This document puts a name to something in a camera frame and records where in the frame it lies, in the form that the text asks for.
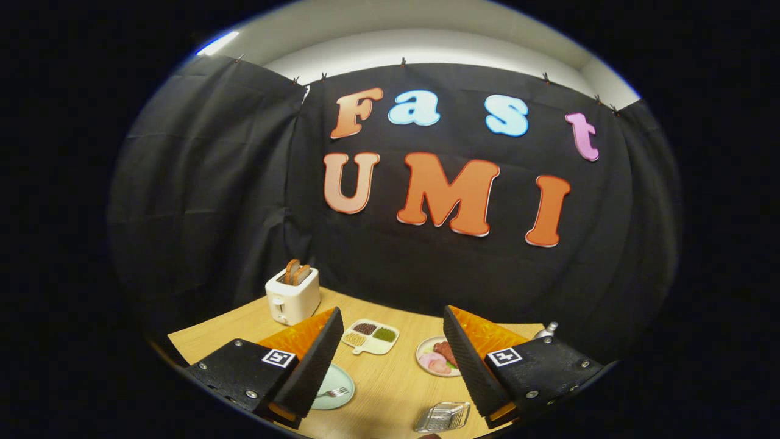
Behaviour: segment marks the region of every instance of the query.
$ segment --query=wooden table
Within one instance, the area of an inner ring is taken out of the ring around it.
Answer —
[[[400,335],[385,355],[353,355],[350,346],[339,343],[333,363],[352,377],[355,394],[338,409],[309,411],[296,430],[299,434],[325,439],[418,438],[423,434],[415,433],[413,427],[423,409],[438,402],[463,401],[471,403],[466,425],[440,433],[443,439],[479,437],[498,430],[488,429],[479,416],[462,377],[437,377],[417,363],[415,352],[420,342],[444,334],[441,317],[376,305],[323,287],[320,290],[322,302],[315,314],[338,306],[345,329],[366,318],[396,327]],[[529,339],[544,329],[540,323],[502,326]],[[184,359],[194,364],[234,338],[259,341],[286,327],[271,318],[268,298],[263,297],[168,337]]]

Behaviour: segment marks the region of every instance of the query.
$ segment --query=white plate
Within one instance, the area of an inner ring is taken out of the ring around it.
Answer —
[[[371,331],[371,334],[363,334],[361,332],[358,332],[354,330],[354,327],[361,323],[369,323],[371,325],[376,326],[374,330]],[[391,330],[395,333],[395,339],[393,341],[384,341],[379,340],[378,338],[372,337],[372,335],[379,330],[379,328],[385,328],[388,330]],[[346,338],[350,334],[358,334],[361,337],[363,337],[364,342],[360,346],[349,343]],[[379,323],[374,320],[369,319],[359,319],[355,323],[349,325],[349,329],[344,331],[344,334],[342,335],[342,343],[347,344],[348,346],[352,346],[354,349],[352,350],[352,353],[354,355],[359,355],[361,352],[370,352],[371,354],[375,355],[384,355],[388,352],[390,352],[390,349],[395,346],[395,343],[398,341],[398,337],[400,336],[400,332],[395,329],[394,327],[385,325],[384,323]]]
[[[328,368],[328,372],[325,374],[325,378],[322,380],[322,385],[317,394],[338,389],[339,387],[346,387],[349,389],[349,393],[336,397],[327,395],[320,396],[319,398],[314,399],[314,404],[311,405],[311,408],[315,410],[337,409],[349,402],[355,394],[355,382],[352,381],[352,377],[350,377],[344,369],[335,364],[331,364]]]
[[[434,344],[442,343],[443,341],[447,341],[447,337],[440,335],[438,337],[431,337],[427,339],[426,341],[423,341],[420,343],[419,346],[417,346],[417,351],[414,353],[414,358],[417,360],[417,364],[420,365],[426,372],[436,375],[437,377],[460,377],[460,369],[455,369],[455,367],[450,364],[450,362],[447,362],[447,366],[450,368],[450,373],[445,375],[444,373],[434,372],[433,370],[430,370],[427,368],[427,366],[424,366],[423,363],[420,362],[420,357],[423,356],[423,354],[427,354],[429,352],[434,351]]]

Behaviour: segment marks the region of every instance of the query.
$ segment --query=letter m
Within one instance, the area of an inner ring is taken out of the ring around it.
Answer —
[[[498,177],[498,165],[486,160],[469,161],[450,184],[436,155],[412,152],[404,160],[411,169],[406,206],[398,211],[398,221],[420,226],[427,215],[423,200],[428,201],[428,212],[436,227],[440,227],[460,204],[458,215],[449,222],[453,232],[478,237],[486,236],[490,226],[488,201],[493,180]]]

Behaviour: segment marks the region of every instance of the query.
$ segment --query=metal tray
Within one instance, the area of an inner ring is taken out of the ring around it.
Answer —
[[[437,433],[457,430],[466,425],[470,409],[469,402],[439,402],[420,414],[414,431],[417,433]]]

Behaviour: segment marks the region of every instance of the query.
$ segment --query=letter s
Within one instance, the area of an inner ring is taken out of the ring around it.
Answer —
[[[490,116],[485,123],[496,134],[519,137],[528,131],[528,106],[522,99],[504,95],[491,95],[485,99],[485,109]]]

